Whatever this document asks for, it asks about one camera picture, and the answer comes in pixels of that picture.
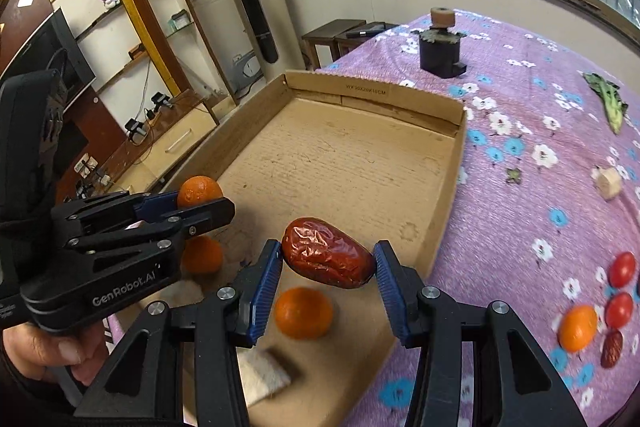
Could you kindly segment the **person's left hand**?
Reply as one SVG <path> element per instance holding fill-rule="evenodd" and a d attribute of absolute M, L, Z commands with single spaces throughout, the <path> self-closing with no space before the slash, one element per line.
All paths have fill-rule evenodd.
<path fill-rule="evenodd" d="M 102 322 L 71 336 L 25 323 L 5 329 L 2 341 L 17 372 L 34 381 L 53 381 L 52 369 L 68 366 L 76 381 L 89 386 L 108 357 Z"/>

